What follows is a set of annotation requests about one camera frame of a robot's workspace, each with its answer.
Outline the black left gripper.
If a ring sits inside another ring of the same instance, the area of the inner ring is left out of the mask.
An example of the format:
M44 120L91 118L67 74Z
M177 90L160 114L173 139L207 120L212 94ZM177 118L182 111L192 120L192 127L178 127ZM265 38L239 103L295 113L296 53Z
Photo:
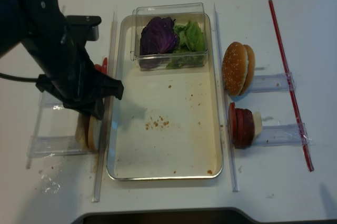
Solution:
M102 120L105 111L103 98L114 96L121 100L124 86L122 81L106 75L101 81L100 77L96 77L100 71L94 65L85 48L77 45L73 65L66 67L66 72L53 76L40 75L36 87L59 99L64 108ZM99 84L101 97L95 95Z

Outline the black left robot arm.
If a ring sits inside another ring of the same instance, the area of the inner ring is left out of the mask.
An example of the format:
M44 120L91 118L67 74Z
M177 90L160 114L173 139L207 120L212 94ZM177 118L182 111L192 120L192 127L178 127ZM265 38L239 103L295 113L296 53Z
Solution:
M43 70L33 79L68 109L97 119L103 100L121 99L123 84L95 68L86 49L98 39L98 16L65 16L58 0L1 0L1 54L22 44Z

